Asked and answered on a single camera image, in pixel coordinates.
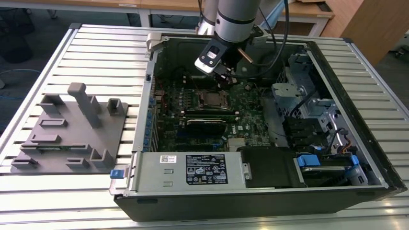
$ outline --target motherboard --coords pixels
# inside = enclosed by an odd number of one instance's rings
[[[247,145],[271,146],[260,100],[267,89],[243,81],[216,91],[206,82],[190,73],[182,80],[159,81],[159,151],[236,151]]]

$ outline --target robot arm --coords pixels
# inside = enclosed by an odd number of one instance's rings
[[[227,88],[236,83],[236,79],[230,75],[246,56],[244,50],[250,41],[267,41],[266,30],[255,25],[260,2],[262,0],[220,0],[215,9],[218,1],[207,1],[199,34],[210,34],[204,31],[212,31],[208,29],[212,22],[215,34],[195,61],[195,66],[207,75],[215,76],[219,88]]]
[[[204,73],[211,74],[222,62],[227,64],[227,68],[234,68],[240,61],[238,49],[246,48],[251,37],[260,1],[219,1],[215,35],[195,62]]]

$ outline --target gray plastic base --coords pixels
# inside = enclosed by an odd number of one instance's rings
[[[100,126],[92,125],[78,102],[63,102],[59,95],[46,95],[43,112],[22,153],[13,162],[13,172],[26,174],[110,173],[115,167],[128,104],[119,99],[98,103],[87,96]]]

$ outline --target wire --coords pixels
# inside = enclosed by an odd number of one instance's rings
[[[172,28],[175,28],[176,26],[179,26],[179,25],[180,25],[180,23],[182,23],[182,21],[183,21],[184,19],[186,19],[186,16],[183,16],[183,17],[182,17],[182,19],[180,19],[179,23],[178,23],[176,25],[174,25],[174,26],[172,26]]]
[[[198,0],[198,4],[199,4],[199,11],[200,11],[200,18],[199,20],[202,21],[204,18],[204,12],[203,12],[203,0]]]
[[[264,74],[267,74],[271,71],[271,69],[274,68],[274,66],[275,66],[275,64],[276,64],[276,62],[278,62],[278,60],[279,60],[279,58],[282,56],[282,53],[283,53],[283,50],[284,50],[284,46],[286,46],[286,43],[287,43],[287,38],[288,38],[288,31],[290,31],[290,14],[288,14],[290,7],[288,7],[288,0],[284,0],[284,7],[286,7],[286,29],[284,29],[283,44],[282,44],[280,50],[278,52],[278,55],[274,58],[271,66],[267,68],[267,70],[264,70],[260,73],[256,73],[256,74],[252,74],[252,75],[248,75],[248,76],[232,74],[231,77],[238,78],[238,79],[258,78],[258,77],[263,76]]]
[[[292,112],[290,113],[290,117],[294,116],[295,112],[300,109],[300,107],[304,105],[304,103],[311,99],[311,97],[314,96],[314,94],[318,92],[318,89],[315,91],[311,91],[310,94],[307,94],[307,96],[303,98],[303,100],[300,101],[300,103],[296,105],[296,107],[294,108]]]
[[[0,74],[13,72],[13,71],[31,71],[31,72],[37,72],[37,73],[42,73],[41,71],[35,70],[35,69],[13,69],[13,70],[7,70],[5,72],[2,72]]]
[[[339,132],[342,132],[343,130],[346,130],[346,129],[344,129],[344,128],[339,128],[339,129],[335,131],[335,133],[334,133],[334,135],[332,135],[332,138],[331,138],[331,141],[330,141],[330,143],[328,143],[328,148],[327,148],[327,151],[326,151],[326,155],[330,155],[330,154],[331,154],[331,147],[332,147],[335,138],[336,138]]]
[[[10,100],[18,100],[18,99],[25,99],[26,97],[6,97],[6,96],[0,96],[0,98],[10,99]]]
[[[270,24],[268,24],[268,19],[267,19],[264,13],[263,13],[260,7],[259,7],[259,11],[260,11],[260,14],[262,14],[262,16],[263,16],[263,18],[264,18],[264,21],[266,21],[267,25],[268,25],[268,30],[270,30],[271,36],[272,36],[272,38],[274,38],[274,44],[275,44],[275,51],[274,51],[274,53],[275,53],[276,50],[278,50],[276,36],[275,36],[274,30],[272,30],[272,28],[271,28],[271,26],[270,26]],[[258,66],[258,67],[266,67],[266,66],[270,66],[270,65],[272,64],[274,60],[275,60],[275,59],[272,59],[271,62],[263,63],[263,64],[259,64],[259,63],[252,62],[252,65],[255,65],[255,66]]]
[[[274,132],[275,134],[278,134],[279,136],[282,136],[282,137],[286,137],[286,138],[287,138],[287,135],[283,135],[283,134],[280,134],[280,133],[275,132],[274,130],[272,130],[272,132]]]
[[[348,143],[346,144],[346,146],[343,147],[340,153],[346,154],[347,149],[352,146],[352,141],[351,139],[347,137],[347,135],[344,135],[346,140],[348,141]]]

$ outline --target power supply label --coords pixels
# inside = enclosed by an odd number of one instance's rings
[[[222,155],[187,155],[187,183],[228,184],[226,157]]]

